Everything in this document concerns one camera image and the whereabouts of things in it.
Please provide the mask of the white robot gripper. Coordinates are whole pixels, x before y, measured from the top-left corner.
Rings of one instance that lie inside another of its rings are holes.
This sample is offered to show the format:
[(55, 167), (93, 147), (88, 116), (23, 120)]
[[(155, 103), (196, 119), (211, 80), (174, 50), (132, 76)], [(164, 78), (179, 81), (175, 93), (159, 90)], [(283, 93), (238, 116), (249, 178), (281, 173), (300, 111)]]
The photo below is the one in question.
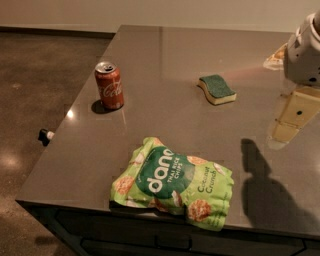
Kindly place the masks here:
[[(319, 87), (320, 11), (308, 15), (288, 43), (270, 55), (263, 67), (284, 69), (287, 79)], [(271, 133), (278, 144), (288, 144), (320, 112), (320, 90), (310, 86), (297, 88), (287, 97)]]

